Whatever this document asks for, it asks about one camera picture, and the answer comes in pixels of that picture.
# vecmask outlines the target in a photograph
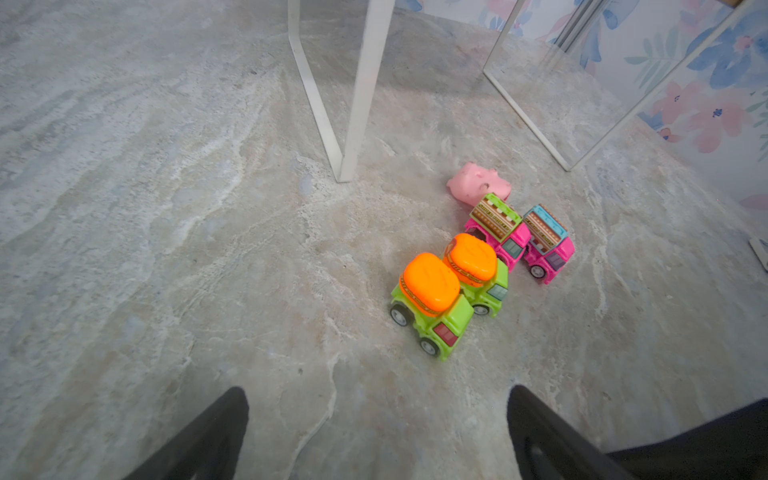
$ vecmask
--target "toy truck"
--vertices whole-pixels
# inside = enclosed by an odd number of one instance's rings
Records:
[[[574,244],[568,231],[543,205],[531,208],[523,221],[531,232],[525,254],[528,269],[544,285],[549,285],[576,251]]]
[[[494,194],[487,194],[469,214],[465,232],[493,247],[509,271],[522,258],[531,239],[522,217]]]
[[[493,248],[468,233],[460,233],[445,248],[442,261],[458,277],[462,293],[475,313],[496,317],[509,291],[509,270]]]
[[[406,267],[392,291],[389,315],[400,326],[413,325],[429,355],[445,361],[467,330],[472,306],[458,278],[438,257],[421,253]]]

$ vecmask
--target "gray floor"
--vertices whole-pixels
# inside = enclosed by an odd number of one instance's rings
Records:
[[[304,12],[346,124],[365,2]],[[641,125],[566,174],[479,74],[495,33],[396,12],[335,184],[274,0],[11,0],[0,55],[0,477],[120,478],[226,388],[238,478],[517,478],[528,385],[601,449],[768,394],[762,227]],[[343,138],[343,128],[337,132]],[[468,209],[466,161],[577,253],[445,363],[386,313]]]

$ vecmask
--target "floral wallpaper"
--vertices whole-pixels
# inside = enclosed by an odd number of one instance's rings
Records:
[[[521,0],[516,35],[554,41],[583,0]],[[397,0],[501,30],[515,0]],[[611,0],[571,54],[627,109],[732,11],[717,0]],[[768,219],[768,5],[728,28],[640,117],[683,162]]]

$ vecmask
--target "metal leg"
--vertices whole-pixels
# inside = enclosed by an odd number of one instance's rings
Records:
[[[565,161],[562,155],[560,155],[560,152],[558,152],[557,148],[552,145],[552,143],[544,136],[544,134],[538,129],[536,124],[531,120],[531,118],[523,111],[523,109],[518,105],[518,103],[511,97],[511,95],[504,89],[504,87],[501,86],[501,84],[498,83],[498,81],[493,77],[491,72],[489,71],[489,65],[491,62],[495,59],[495,57],[498,55],[498,52],[501,51],[502,44],[504,43],[504,40],[507,37],[507,34],[509,33],[509,29],[512,26],[512,23],[517,19],[518,15],[520,14],[520,11],[522,10],[522,4],[524,2],[517,2],[515,4],[515,7],[512,9],[512,12],[509,14],[509,18],[507,19],[507,23],[504,25],[504,29],[502,30],[502,33],[498,36],[498,39],[496,40],[496,44],[493,46],[493,49],[491,50],[491,54],[488,56],[488,60],[485,61],[485,65],[483,65],[483,74],[488,78],[488,80],[493,84],[494,87],[496,87],[496,90],[500,94],[502,94],[502,97],[507,101],[507,103],[510,104],[513,110],[520,116],[520,118],[525,122],[526,125],[531,129],[534,135],[536,135],[536,138],[539,139],[539,141],[544,145],[544,147],[549,151],[549,153],[552,155],[552,157],[555,158],[555,160],[558,161],[561,167],[563,167],[563,170],[565,171],[571,171],[573,170],[577,165],[579,165],[582,161],[587,160],[589,157],[594,155],[594,153],[600,148],[602,148],[608,140],[610,140],[611,136],[619,131],[624,125],[627,124],[627,122],[640,113],[640,111],[643,109],[643,106],[646,104],[646,102],[650,99],[658,95],[660,91],[662,91],[666,86],[667,82],[677,74],[680,70],[683,68],[686,68],[689,63],[692,62],[692,60],[699,56],[699,54],[707,47],[710,43],[715,41],[717,37],[720,36],[720,34],[725,31],[726,28],[731,26],[736,20],[738,20],[741,15],[744,13],[744,11],[749,8],[755,0],[743,0],[741,4],[736,7],[733,12],[730,13],[718,26],[715,28],[712,33],[704,39],[704,41],[701,42],[701,44],[696,47],[690,54],[686,55],[685,58],[683,58],[680,63],[675,65],[672,70],[670,70],[666,75],[664,75],[664,78],[662,78],[658,84],[654,88],[651,89],[648,94],[643,96],[639,102],[637,102],[630,110],[627,112],[603,137],[598,140],[598,142],[592,146],[592,148],[589,149],[589,151],[584,154],[583,157],[578,159],[578,161],[573,164],[569,165],[568,162]]]
[[[310,107],[315,116],[320,138],[323,140],[323,146],[331,163],[333,176],[337,182],[349,182],[355,176],[357,156],[360,152],[363,135],[366,132],[373,91],[379,76],[379,67],[389,31],[389,22],[392,19],[392,10],[395,8],[395,0],[369,0],[368,3],[366,28],[362,33],[362,48],[357,65],[357,76],[355,76],[355,91],[352,97],[352,110],[349,113],[344,155],[342,155],[339,142],[333,133],[333,127],[325,105],[323,105],[323,99],[320,97],[310,64],[306,60],[306,54],[301,46],[299,38],[300,3],[301,0],[288,0],[288,40],[291,50],[293,50],[293,57],[296,59],[296,66],[299,68],[301,81],[304,83],[306,96],[310,100]]]

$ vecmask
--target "pink pig toy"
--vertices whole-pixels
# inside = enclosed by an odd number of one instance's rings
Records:
[[[485,194],[496,194],[496,197],[507,200],[510,192],[512,192],[512,185],[499,178],[496,170],[487,170],[475,162],[467,163],[455,177],[448,180],[448,188],[456,200],[473,207],[482,200]]]

